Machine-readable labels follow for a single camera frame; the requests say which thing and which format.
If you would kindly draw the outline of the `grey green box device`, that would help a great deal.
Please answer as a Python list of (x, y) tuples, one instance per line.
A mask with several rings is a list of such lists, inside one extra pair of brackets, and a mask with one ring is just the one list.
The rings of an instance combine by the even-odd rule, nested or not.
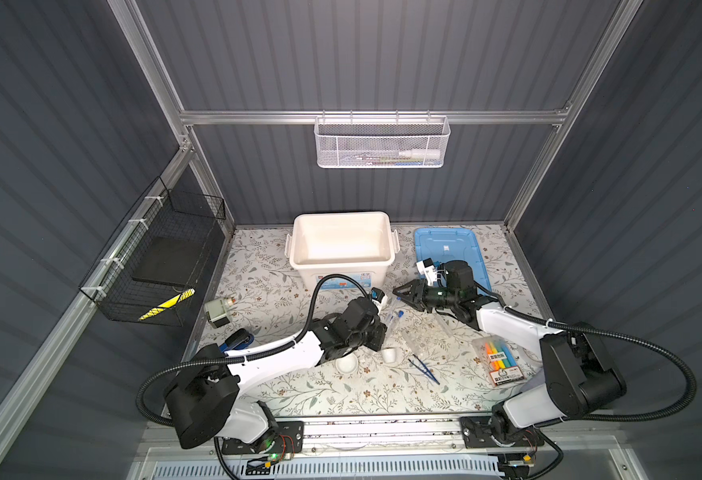
[(213, 328), (220, 328), (231, 322), (230, 313), (236, 300), (232, 297), (216, 298), (203, 306), (207, 323)]

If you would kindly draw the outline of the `pack of coloured markers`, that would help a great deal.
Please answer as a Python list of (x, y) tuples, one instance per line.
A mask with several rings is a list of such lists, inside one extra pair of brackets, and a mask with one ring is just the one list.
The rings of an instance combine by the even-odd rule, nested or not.
[(508, 344), (499, 337), (483, 337), (471, 341), (480, 364), (485, 366), (494, 387), (517, 384), (525, 379), (524, 372)]

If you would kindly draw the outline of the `white plastic storage bin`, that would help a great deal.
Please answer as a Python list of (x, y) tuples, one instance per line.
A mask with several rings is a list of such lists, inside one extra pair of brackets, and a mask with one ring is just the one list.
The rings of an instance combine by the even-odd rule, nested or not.
[(308, 290), (336, 273), (381, 288), (399, 251), (399, 233), (382, 211), (300, 215), (284, 245)]

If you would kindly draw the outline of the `white bottle in basket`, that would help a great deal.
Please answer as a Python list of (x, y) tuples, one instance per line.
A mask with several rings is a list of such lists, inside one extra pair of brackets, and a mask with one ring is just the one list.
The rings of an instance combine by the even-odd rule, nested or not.
[(400, 158), (409, 159), (411, 161), (436, 161), (439, 162), (442, 159), (442, 152), (439, 149), (410, 149), (410, 150), (400, 150), (398, 152)]

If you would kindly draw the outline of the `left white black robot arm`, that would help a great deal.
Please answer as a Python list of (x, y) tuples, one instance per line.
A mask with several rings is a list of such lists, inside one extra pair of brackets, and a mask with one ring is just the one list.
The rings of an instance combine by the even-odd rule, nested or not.
[(270, 449), (279, 436), (278, 424), (263, 401), (246, 395), (282, 375), (349, 357), (362, 346), (380, 350), (387, 332), (380, 313), (388, 304), (388, 296), (375, 288), (369, 298), (350, 301), (343, 312), (313, 319), (302, 339), (292, 336), (282, 344), (283, 351), (261, 359), (250, 356), (265, 352), (264, 346), (228, 353), (216, 346), (201, 349), (196, 360), (239, 362), (185, 368), (165, 388), (180, 446), (191, 449), (221, 437), (237, 440), (254, 453)]

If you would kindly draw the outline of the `clear plastic well plate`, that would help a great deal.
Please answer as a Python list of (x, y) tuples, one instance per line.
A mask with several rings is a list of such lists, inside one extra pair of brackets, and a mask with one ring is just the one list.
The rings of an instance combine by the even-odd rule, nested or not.
[(445, 360), (455, 350), (453, 332), (434, 316), (407, 316), (402, 320), (400, 336), (407, 348), (424, 360)]

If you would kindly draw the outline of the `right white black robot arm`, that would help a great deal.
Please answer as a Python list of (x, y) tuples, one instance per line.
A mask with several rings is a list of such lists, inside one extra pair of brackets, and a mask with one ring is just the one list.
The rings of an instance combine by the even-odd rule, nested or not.
[(627, 392), (606, 346), (595, 334), (555, 327), (508, 306), (501, 295), (474, 278), (470, 265), (452, 260), (435, 267), (418, 264), (422, 277), (393, 289), (409, 307), (428, 313), (445, 310), (488, 340), (519, 347), (541, 362), (534, 379), (492, 408), (493, 439), (509, 446), (532, 427), (548, 421), (583, 419)]

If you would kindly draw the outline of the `blue stapler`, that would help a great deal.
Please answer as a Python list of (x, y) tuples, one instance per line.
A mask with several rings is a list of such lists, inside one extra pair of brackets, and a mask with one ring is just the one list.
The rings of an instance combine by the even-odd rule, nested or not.
[(230, 350), (244, 350), (251, 346), (254, 341), (254, 335), (245, 328), (240, 328), (229, 335), (220, 345), (221, 352)]

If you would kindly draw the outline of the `blue plastic tweezers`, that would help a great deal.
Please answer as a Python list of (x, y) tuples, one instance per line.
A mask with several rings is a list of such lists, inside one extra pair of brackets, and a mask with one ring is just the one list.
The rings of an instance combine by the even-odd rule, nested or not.
[(439, 380), (436, 378), (434, 372), (426, 365), (426, 363), (421, 360), (417, 355), (412, 354), (408, 358), (408, 362), (410, 363), (411, 366), (413, 366), (416, 370), (418, 370), (420, 373), (425, 375), (429, 380), (433, 381), (437, 385), (440, 384)]

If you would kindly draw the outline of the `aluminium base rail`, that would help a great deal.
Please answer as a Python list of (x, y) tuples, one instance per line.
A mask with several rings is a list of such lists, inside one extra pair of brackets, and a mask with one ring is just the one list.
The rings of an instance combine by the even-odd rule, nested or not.
[[(299, 417), (301, 434), (289, 447), (299, 445), (304, 456), (332, 454), (448, 453), (465, 451), (466, 436), (460, 424), (463, 413)], [(567, 422), (546, 427), (544, 433), (565, 450), (613, 449), (627, 442), (617, 424)], [(184, 450), (168, 427), (148, 426), (133, 457), (135, 463), (170, 460), (205, 460), (215, 457), (213, 444)]]

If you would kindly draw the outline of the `blue plastic bin lid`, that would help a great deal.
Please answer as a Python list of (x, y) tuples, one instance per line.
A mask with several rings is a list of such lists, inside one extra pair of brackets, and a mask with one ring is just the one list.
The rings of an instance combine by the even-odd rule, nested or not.
[(474, 279), (487, 290), (492, 289), (482, 249), (475, 233), (467, 228), (419, 228), (414, 232), (418, 261), (431, 259), (435, 265), (464, 260), (472, 268)]

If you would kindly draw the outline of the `white ceramic mortar bowl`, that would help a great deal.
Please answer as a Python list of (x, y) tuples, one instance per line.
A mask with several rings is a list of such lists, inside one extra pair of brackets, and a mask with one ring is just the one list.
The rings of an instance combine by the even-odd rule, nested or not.
[(335, 361), (335, 368), (341, 374), (351, 374), (358, 369), (359, 360), (356, 355), (349, 354)]

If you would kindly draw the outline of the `small white ceramic crucible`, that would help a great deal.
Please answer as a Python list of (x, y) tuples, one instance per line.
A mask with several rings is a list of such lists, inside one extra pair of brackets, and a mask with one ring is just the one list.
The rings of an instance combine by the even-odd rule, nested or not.
[(380, 351), (380, 355), (385, 365), (396, 365), (401, 361), (401, 352), (396, 347), (384, 348)]

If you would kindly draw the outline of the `floral patterned table mat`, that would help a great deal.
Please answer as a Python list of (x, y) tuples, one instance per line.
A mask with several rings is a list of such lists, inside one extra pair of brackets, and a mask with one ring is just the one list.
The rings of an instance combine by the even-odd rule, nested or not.
[[(212, 283), (216, 298), (236, 300), (230, 324), (213, 328), (199, 321), (192, 347), (220, 343), (239, 328), (254, 335), (257, 344), (282, 339), (303, 325), (311, 298), (302, 279), (284, 255), (284, 228), (238, 230), (222, 256), (223, 270)], [(330, 362), (309, 370), (281, 376), (251, 392), (267, 403), (277, 416), (372, 415), (404, 413), (471, 412), (490, 409), (495, 403), (532, 387), (542, 379), (538, 357), (519, 347), (513, 353), (524, 372), (524, 381), (494, 387), (471, 341), (482, 334), (449, 315), (417, 312), (403, 304), (407, 316), (434, 316), (455, 336), (455, 350), (445, 360), (423, 360), (434, 372), (437, 385), (408, 362), (413, 354), (400, 336), (400, 326), (386, 336), (384, 345), (396, 347), (401, 361), (385, 365), (378, 352), (356, 351), (358, 369), (341, 374)]]

